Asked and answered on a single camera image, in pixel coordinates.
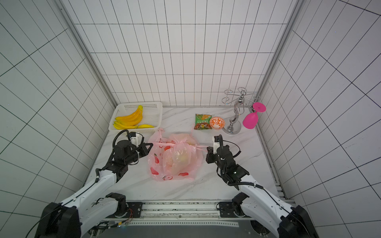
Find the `pink plastic bag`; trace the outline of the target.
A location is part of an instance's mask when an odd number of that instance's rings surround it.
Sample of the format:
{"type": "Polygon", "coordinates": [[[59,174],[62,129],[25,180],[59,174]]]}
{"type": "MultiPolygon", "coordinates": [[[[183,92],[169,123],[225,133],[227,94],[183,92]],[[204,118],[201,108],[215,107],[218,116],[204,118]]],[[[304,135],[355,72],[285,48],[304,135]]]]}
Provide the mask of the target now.
{"type": "Polygon", "coordinates": [[[164,136],[159,129],[149,139],[153,144],[148,157],[148,171],[156,181],[196,178],[203,162],[206,146],[187,133],[164,136]]]}

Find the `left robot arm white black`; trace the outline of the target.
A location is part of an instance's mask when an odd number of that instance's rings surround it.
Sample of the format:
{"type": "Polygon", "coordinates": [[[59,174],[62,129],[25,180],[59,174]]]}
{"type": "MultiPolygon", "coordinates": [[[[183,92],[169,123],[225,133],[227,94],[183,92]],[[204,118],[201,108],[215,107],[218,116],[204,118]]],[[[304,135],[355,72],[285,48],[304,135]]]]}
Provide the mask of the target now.
{"type": "Polygon", "coordinates": [[[121,180],[130,165],[147,156],[153,144],[145,143],[144,136],[137,132],[122,130],[117,136],[123,133],[127,138],[113,140],[111,155],[104,167],[95,170],[95,179],[60,203],[52,202],[44,208],[33,226],[35,237],[81,238],[109,216],[133,216],[125,195],[112,192],[103,197],[102,194],[121,180]]]}

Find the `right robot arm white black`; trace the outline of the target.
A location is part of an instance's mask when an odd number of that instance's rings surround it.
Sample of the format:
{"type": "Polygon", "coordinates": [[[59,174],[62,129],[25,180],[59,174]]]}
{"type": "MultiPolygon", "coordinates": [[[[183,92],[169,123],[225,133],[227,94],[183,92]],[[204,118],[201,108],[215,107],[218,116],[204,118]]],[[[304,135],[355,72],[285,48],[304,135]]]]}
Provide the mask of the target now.
{"type": "Polygon", "coordinates": [[[232,202],[237,217],[251,217],[277,238],[317,238],[318,233],[308,212],[293,207],[260,185],[250,173],[235,162],[229,142],[214,136],[207,148],[206,162],[217,165],[218,176],[239,191],[232,202]]]}

